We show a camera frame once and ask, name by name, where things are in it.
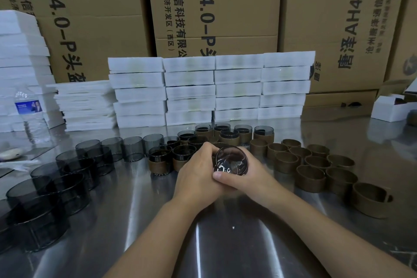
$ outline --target stack of boxes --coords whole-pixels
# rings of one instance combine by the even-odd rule
[[[64,113],[66,132],[112,129],[116,126],[114,90],[108,80],[70,82],[55,85],[54,96]]]
[[[161,57],[109,57],[109,80],[119,128],[166,124],[166,91]]]
[[[302,114],[310,91],[315,52],[265,53],[258,119],[291,118]]]
[[[257,119],[263,55],[216,56],[216,122]]]
[[[24,131],[14,105],[17,88],[27,87],[43,109],[49,128],[64,123],[53,99],[54,84],[49,67],[49,50],[34,16],[14,10],[0,11],[0,132]]]
[[[213,56],[164,59],[166,125],[211,123],[216,107]]]

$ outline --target metal table surface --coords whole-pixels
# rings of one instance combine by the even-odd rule
[[[275,141],[322,144],[333,154],[356,161],[360,181],[390,187],[394,196],[388,219],[377,220],[346,206],[328,192],[311,194],[294,187],[294,178],[269,170],[288,189],[334,221],[379,249],[417,269],[417,129],[404,122],[370,119],[365,107],[310,108],[300,119],[234,121],[232,125],[265,124]],[[176,135],[193,125],[64,133],[52,130],[58,146],[38,157],[42,163],[87,139]],[[28,174],[11,172],[0,179],[0,197]],[[102,277],[171,199],[176,173],[151,176],[146,159],[116,163],[91,191],[92,202],[70,217],[71,228],[48,249],[23,254],[18,248],[0,255],[2,277]],[[174,277],[326,277],[328,274],[295,232],[241,193],[216,201],[191,226]]]

